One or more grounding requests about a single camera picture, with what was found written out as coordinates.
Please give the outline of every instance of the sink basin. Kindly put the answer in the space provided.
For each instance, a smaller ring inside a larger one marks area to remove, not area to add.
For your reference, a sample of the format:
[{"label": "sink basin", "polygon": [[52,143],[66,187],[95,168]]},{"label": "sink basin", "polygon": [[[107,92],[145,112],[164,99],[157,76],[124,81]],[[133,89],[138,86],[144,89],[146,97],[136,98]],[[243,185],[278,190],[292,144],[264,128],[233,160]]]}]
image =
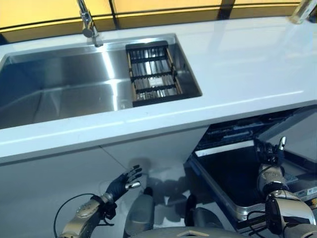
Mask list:
[{"label": "sink basin", "polygon": [[0,128],[133,107],[126,46],[158,41],[168,43],[183,91],[171,100],[200,96],[174,34],[13,53],[0,62]]}]

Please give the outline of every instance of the faucet spout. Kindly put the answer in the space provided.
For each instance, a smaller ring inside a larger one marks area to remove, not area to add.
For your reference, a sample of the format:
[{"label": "faucet spout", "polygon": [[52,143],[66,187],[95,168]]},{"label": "faucet spout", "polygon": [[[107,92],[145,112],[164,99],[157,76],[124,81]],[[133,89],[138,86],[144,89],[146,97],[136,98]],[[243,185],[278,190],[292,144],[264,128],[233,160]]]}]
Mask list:
[{"label": "faucet spout", "polygon": [[80,8],[80,16],[83,20],[83,34],[87,38],[92,38],[93,43],[96,47],[100,47],[103,45],[102,41],[99,39],[99,34],[93,18],[86,7],[84,0],[77,0],[78,6]]}]

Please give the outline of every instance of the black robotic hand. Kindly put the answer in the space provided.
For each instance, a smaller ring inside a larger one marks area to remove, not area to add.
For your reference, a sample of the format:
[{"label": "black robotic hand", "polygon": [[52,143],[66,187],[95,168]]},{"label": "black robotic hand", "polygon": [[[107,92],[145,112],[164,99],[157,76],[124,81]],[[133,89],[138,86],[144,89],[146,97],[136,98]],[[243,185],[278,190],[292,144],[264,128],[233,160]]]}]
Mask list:
[{"label": "black robotic hand", "polygon": [[116,202],[129,189],[140,186],[140,182],[133,181],[141,177],[141,171],[142,168],[139,165],[135,165],[130,171],[121,174],[110,183],[106,193],[112,195],[113,202]]}]

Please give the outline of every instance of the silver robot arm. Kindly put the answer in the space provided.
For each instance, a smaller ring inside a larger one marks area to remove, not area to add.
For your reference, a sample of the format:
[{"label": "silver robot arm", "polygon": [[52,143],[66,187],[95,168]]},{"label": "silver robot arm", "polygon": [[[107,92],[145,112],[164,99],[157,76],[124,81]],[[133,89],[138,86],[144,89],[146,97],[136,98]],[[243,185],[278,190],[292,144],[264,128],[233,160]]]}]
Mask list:
[{"label": "silver robot arm", "polygon": [[310,207],[289,191],[280,164],[286,138],[269,149],[266,163],[260,166],[259,192],[266,198],[267,228],[281,238],[317,238],[317,226]]},{"label": "silver robot arm", "polygon": [[100,220],[108,224],[106,218],[111,220],[115,216],[115,202],[128,190],[141,185],[139,181],[134,181],[141,176],[141,170],[140,166],[134,166],[131,171],[112,181],[102,196],[92,196],[78,208],[74,218],[66,224],[58,238],[90,238]]}]

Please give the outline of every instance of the dish drying rack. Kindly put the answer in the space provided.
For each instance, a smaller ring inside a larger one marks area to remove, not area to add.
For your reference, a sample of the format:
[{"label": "dish drying rack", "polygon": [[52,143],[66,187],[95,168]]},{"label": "dish drying rack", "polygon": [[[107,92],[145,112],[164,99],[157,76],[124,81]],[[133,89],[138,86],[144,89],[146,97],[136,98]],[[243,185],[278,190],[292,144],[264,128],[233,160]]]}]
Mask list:
[{"label": "dish drying rack", "polygon": [[133,106],[178,100],[183,95],[168,43],[126,46]]}]

